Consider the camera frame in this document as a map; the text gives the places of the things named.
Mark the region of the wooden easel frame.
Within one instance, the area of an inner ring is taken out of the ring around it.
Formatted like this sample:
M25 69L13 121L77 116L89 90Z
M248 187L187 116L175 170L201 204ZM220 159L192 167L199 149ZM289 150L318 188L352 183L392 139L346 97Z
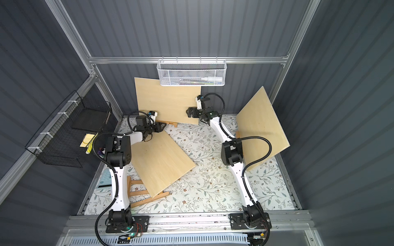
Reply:
M168 125L172 125L172 126L174 126L175 128L178 127L178 123L176 123L176 122L164 122L164 123L166 123L166 124L168 124Z

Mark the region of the plywood board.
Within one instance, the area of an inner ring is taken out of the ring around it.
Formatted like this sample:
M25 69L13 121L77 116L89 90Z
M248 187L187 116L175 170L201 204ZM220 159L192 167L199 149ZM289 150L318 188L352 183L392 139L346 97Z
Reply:
M165 132L131 146L131 164L151 196L156 196L192 170L196 164Z
M272 152L265 161L290 147L264 87L237 114L236 121L240 137L260 136L270 141ZM244 140L242 145L246 164L262 158L269 150L267 143L260 139Z
M137 105L140 111L155 111L157 120L197 125L197 118L188 117L186 110L195 107L201 87L162 86L159 80L134 79Z

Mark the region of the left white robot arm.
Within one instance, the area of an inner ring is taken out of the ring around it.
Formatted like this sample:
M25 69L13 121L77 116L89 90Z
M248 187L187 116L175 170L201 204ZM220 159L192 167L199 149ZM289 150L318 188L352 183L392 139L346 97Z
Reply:
M139 112L135 118L136 126L130 126L130 132L111 136L107 139L104 160L109 164L112 202L106 209L107 232L129 232L135 225L128 197L127 165L131 163L131 146L146 140L149 135L160 133L166 127L165 123L157 123L158 113L149 111Z

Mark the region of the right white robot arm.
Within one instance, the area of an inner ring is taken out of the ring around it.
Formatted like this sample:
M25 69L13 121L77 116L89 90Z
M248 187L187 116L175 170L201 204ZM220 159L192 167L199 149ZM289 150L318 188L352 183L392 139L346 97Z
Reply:
M221 112L213 110L213 107L210 105L209 97L211 95L218 97L222 101ZM222 143L222 162L232 172L242 195L243 219L241 221L249 229L254 229L262 225L267 232L270 231L272 226L270 225L268 214L264 212L260 202L253 193L250 182L245 174L249 167L270 156L273 149L270 141L260 136L236 138L231 134L222 121L225 102L218 94L208 93L206 95L198 95L196 97L196 103L197 106L188 108L186 114L189 118L198 118L202 123L209 125L220 138ZM246 165L244 164L243 141L251 139L258 139L265 142L268 145L268 152L262 158Z

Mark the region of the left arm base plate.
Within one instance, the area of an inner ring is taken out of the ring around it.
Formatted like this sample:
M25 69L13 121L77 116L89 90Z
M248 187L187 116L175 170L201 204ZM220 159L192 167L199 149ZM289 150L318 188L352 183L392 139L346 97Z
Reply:
M133 216L132 222L106 222L106 233L145 233L149 216Z

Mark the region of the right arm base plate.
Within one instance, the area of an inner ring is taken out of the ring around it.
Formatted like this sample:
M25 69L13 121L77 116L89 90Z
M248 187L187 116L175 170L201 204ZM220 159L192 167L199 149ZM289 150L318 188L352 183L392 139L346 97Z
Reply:
M228 219L232 230L267 230L267 228L272 228L269 214L266 212L263 216L258 215L257 218L252 219L246 218L244 213L230 213Z

